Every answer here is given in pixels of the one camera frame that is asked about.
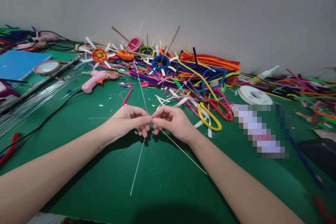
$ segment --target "blue ring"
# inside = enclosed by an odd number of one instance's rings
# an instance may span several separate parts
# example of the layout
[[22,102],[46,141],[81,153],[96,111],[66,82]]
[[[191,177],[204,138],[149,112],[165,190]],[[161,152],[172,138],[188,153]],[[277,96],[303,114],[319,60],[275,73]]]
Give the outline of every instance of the blue ring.
[[[162,65],[158,64],[156,65],[157,62],[161,62],[161,59],[163,57],[162,60]],[[163,55],[159,55],[156,56],[153,60],[152,60],[152,67],[155,68],[159,68],[159,69],[166,69],[167,67],[169,67],[170,65],[170,60],[167,56],[163,56]]]

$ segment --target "electric cord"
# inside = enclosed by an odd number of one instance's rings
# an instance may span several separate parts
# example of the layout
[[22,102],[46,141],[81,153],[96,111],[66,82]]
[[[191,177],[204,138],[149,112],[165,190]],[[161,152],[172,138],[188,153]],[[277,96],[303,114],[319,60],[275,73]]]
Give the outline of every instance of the electric cord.
[[31,131],[30,133],[28,133],[27,135],[25,135],[24,137],[20,138],[19,140],[11,143],[10,145],[8,145],[5,149],[3,149],[1,152],[0,152],[0,155],[2,153],[4,153],[7,149],[9,149],[12,145],[14,144],[17,144],[18,142],[22,141],[23,139],[27,138],[28,136],[32,135],[33,133],[35,133],[36,131],[38,131],[39,129],[42,128],[42,126],[47,122],[49,121],[49,119],[54,115],[56,114],[61,108],[63,108],[65,106],[65,104],[67,104],[68,101],[70,101],[70,99],[72,97],[74,97],[76,94],[79,94],[83,92],[83,90],[78,90],[76,93],[74,93],[72,96],[70,96],[58,109],[56,109],[53,113],[51,113],[36,129],[34,129],[33,131]]

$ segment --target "bamboo skewer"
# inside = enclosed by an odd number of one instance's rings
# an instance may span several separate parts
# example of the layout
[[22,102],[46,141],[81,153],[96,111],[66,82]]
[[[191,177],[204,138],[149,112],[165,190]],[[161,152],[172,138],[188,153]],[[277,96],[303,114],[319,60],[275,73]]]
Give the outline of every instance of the bamboo skewer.
[[113,30],[115,30],[121,37],[123,37],[124,39],[126,39],[126,41],[128,42],[128,43],[130,43],[130,44],[132,44],[133,45],[133,43],[131,43],[124,35],[122,35],[121,33],[120,33],[120,31],[118,31],[114,26],[111,26],[111,28],[113,29]]

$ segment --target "tape roll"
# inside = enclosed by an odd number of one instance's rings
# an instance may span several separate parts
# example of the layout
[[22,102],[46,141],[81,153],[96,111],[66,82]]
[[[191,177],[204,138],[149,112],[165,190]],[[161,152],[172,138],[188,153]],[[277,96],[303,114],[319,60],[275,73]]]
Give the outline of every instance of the tape roll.
[[251,105],[272,105],[272,99],[257,88],[242,86],[238,90],[240,97]]

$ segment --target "hot glue gun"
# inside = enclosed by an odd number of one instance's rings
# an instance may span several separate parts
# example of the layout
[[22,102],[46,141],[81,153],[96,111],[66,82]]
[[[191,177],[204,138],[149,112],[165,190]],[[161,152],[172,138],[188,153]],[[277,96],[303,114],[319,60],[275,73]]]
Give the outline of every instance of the hot glue gun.
[[103,84],[103,81],[106,79],[117,79],[119,76],[124,76],[124,75],[120,75],[116,72],[110,72],[110,71],[93,70],[91,72],[91,76],[92,76],[91,79],[85,82],[84,85],[82,86],[82,89],[85,93],[91,93],[93,87],[97,83]]

